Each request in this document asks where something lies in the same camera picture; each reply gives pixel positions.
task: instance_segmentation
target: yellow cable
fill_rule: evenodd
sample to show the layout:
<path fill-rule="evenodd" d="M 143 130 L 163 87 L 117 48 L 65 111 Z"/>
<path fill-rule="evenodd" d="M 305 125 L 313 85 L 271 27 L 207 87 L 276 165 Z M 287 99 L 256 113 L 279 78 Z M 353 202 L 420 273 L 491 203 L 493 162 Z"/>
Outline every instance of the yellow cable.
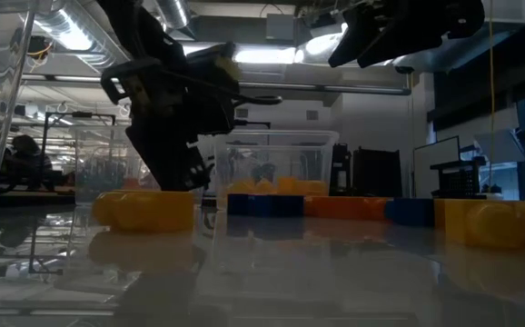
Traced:
<path fill-rule="evenodd" d="M 489 187 L 492 187 L 492 159 L 495 147 L 495 65 L 494 65 L 494 40 L 492 30 L 492 2 L 490 0 L 489 12 L 489 42 L 490 42 L 490 154 L 489 154 Z"/>
<path fill-rule="evenodd" d="M 37 51 L 35 53 L 27 53 L 27 55 L 42 55 L 44 54 L 45 52 L 49 51 L 51 49 L 51 47 L 53 46 L 53 43 L 51 42 L 46 48 L 45 50 L 41 50 L 41 51 Z"/>
<path fill-rule="evenodd" d="M 38 59 L 36 59 L 36 61 L 40 61 L 42 57 L 43 57 L 43 53 L 39 54 L 39 55 L 38 55 Z M 37 66 L 39 66 L 39 67 L 41 66 L 41 65 L 39 65 L 39 64 L 36 64 L 36 61 L 35 61 L 35 65 L 33 66 L 33 68 L 31 68 L 31 70 L 30 70 L 29 73 L 32 73 L 32 72 L 35 70 L 35 68 L 36 68 Z"/>

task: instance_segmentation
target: person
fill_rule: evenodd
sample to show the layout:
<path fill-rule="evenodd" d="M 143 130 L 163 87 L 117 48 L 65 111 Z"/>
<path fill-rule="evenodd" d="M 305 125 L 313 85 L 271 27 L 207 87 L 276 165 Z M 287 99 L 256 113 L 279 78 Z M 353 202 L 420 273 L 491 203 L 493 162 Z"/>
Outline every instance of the person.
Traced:
<path fill-rule="evenodd" d="M 29 135 L 19 135 L 12 140 L 15 154 L 5 154 L 5 163 L 8 173 L 8 188 L 0 193 L 14 190 L 23 178 L 28 178 L 27 191 L 37 191 L 44 184 L 48 191 L 54 191 L 54 184 L 44 182 L 43 176 L 53 171 L 51 159 L 45 155 L 41 174 L 41 149 L 35 139 Z"/>

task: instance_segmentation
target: blue block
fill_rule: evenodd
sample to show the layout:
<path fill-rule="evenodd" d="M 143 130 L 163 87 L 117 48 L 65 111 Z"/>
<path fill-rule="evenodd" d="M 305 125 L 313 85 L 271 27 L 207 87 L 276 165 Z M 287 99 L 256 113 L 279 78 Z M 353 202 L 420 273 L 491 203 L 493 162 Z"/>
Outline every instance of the blue block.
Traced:
<path fill-rule="evenodd" d="M 305 197 L 300 195 L 271 195 L 272 217 L 303 217 Z"/>
<path fill-rule="evenodd" d="M 249 195 L 248 215 L 253 217 L 270 217 L 272 198 L 269 195 Z"/>
<path fill-rule="evenodd" d="M 248 214 L 248 195 L 247 194 L 228 194 L 228 207 L 226 212 L 229 215 Z"/>
<path fill-rule="evenodd" d="M 386 203 L 385 215 L 402 226 L 434 227 L 434 200 L 396 198 Z"/>

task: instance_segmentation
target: reflective tabletop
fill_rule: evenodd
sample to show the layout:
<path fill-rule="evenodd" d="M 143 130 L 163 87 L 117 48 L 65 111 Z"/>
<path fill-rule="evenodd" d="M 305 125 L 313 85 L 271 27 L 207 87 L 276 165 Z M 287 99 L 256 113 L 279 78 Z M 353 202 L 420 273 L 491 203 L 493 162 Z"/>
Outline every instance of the reflective tabletop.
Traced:
<path fill-rule="evenodd" d="M 196 210 L 117 234 L 88 208 L 0 210 L 0 326 L 525 326 L 525 250 L 376 222 Z"/>

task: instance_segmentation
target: ceiling light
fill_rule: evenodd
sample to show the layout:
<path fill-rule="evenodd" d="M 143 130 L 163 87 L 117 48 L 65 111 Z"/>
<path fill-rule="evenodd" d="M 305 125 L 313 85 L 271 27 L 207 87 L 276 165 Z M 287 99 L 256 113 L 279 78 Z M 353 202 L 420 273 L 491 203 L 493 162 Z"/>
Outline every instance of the ceiling light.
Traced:
<path fill-rule="evenodd" d="M 336 33 L 331 35 L 323 35 L 313 38 L 311 41 L 307 42 L 305 45 L 305 50 L 309 55 L 318 55 L 333 47 L 340 41 L 342 33 Z"/>
<path fill-rule="evenodd" d="M 93 47 L 93 41 L 79 28 L 77 23 L 69 16 L 64 9 L 59 10 L 59 15 L 64 18 L 64 26 L 62 30 L 54 30 L 49 25 L 42 24 L 39 20 L 35 20 L 40 28 L 45 32 L 54 36 L 54 39 L 69 50 L 89 50 Z"/>
<path fill-rule="evenodd" d="M 101 82 L 101 78 L 89 76 L 55 76 L 54 79 L 59 82 Z"/>
<path fill-rule="evenodd" d="M 295 48 L 241 50 L 234 61 L 244 64 L 292 64 Z"/>
<path fill-rule="evenodd" d="M 59 119 L 59 122 L 63 123 L 63 124 L 68 124 L 68 125 L 72 125 L 73 123 L 67 121 L 66 119 Z"/>
<path fill-rule="evenodd" d="M 302 63 L 303 60 L 305 60 L 305 53 L 302 50 L 297 50 L 297 53 L 295 54 L 294 62 L 296 64 L 299 64 L 299 63 Z"/>

